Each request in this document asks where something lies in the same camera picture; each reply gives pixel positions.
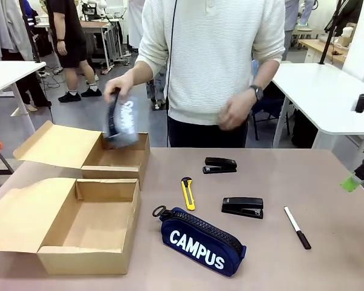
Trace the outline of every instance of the person's right hand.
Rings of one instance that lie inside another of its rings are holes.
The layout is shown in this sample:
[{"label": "person's right hand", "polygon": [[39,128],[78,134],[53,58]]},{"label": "person's right hand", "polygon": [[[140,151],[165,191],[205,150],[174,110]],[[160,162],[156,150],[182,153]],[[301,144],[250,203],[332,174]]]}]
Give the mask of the person's right hand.
[{"label": "person's right hand", "polygon": [[120,89],[119,97],[124,100],[127,98],[129,90],[133,87],[133,73],[128,71],[123,76],[111,79],[107,82],[104,90],[105,101],[109,102],[111,94],[113,94],[116,88]]},{"label": "person's right hand", "polygon": [[58,43],[56,44],[56,49],[61,56],[67,55],[66,45],[64,41],[58,41]]}]

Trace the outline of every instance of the white sweater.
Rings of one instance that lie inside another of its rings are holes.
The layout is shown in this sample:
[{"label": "white sweater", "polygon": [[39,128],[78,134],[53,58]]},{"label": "white sweater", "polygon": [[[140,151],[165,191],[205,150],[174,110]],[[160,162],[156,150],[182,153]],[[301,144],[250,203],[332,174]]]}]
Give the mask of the white sweater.
[{"label": "white sweater", "polygon": [[[144,3],[137,61],[149,64],[154,76],[169,56],[174,5],[173,0]],[[178,0],[169,116],[181,122],[216,124],[232,95],[252,83],[251,53],[260,62],[281,61],[284,23],[285,0]]]}]

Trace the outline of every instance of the white marker with black cap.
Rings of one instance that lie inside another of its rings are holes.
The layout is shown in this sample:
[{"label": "white marker with black cap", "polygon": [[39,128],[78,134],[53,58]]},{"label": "white marker with black cap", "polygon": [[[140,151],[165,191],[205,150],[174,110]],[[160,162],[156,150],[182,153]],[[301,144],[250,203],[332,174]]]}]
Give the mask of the white marker with black cap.
[{"label": "white marker with black cap", "polygon": [[286,212],[288,218],[290,219],[290,222],[291,222],[295,232],[297,233],[297,235],[299,237],[299,240],[303,244],[303,247],[305,248],[305,250],[311,249],[311,246],[310,246],[310,243],[308,242],[308,239],[305,237],[305,235],[303,234],[303,232],[299,228],[297,222],[295,221],[293,215],[291,214],[291,212],[289,210],[289,207],[285,206],[285,212]]}]

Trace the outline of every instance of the hand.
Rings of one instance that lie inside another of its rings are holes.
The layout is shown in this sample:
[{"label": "hand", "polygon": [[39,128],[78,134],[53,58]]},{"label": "hand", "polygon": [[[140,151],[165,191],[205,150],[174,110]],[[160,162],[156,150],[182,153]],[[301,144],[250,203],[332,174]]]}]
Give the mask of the hand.
[{"label": "hand", "polygon": [[67,55],[66,45],[64,41],[58,41],[58,43],[56,44],[56,49],[61,56]]},{"label": "hand", "polygon": [[107,82],[104,90],[105,101],[109,102],[111,94],[113,94],[116,88],[120,89],[119,97],[121,100],[127,99],[129,90],[133,87],[133,73],[128,71],[123,76],[111,79]]},{"label": "hand", "polygon": [[247,119],[255,103],[256,96],[252,89],[234,95],[220,112],[220,128],[232,130],[240,126]]}]

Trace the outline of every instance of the open cardboard box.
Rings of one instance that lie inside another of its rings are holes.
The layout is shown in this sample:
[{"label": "open cardboard box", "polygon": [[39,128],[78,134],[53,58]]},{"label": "open cardboard box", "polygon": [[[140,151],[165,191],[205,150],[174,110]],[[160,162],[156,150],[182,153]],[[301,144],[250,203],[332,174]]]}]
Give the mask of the open cardboard box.
[{"label": "open cardboard box", "polygon": [[137,179],[52,178],[0,200],[0,251],[36,253],[52,275],[126,274]]},{"label": "open cardboard box", "polygon": [[81,169],[86,179],[139,179],[143,186],[150,155],[148,133],[123,149],[111,149],[104,133],[47,121],[13,152],[21,161]]}]

